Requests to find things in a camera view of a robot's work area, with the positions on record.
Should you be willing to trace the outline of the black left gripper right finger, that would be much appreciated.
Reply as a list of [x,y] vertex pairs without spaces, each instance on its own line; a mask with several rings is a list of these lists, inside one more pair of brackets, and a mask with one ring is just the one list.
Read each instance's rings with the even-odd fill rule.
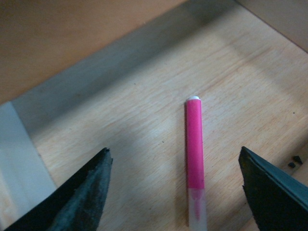
[[261,231],[306,231],[308,188],[246,147],[239,164],[243,189]]

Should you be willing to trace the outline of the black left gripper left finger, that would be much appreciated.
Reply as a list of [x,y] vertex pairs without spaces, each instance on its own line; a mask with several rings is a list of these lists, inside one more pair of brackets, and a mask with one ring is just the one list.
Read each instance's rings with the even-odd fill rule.
[[95,231],[108,194],[113,159],[103,148],[9,231]]

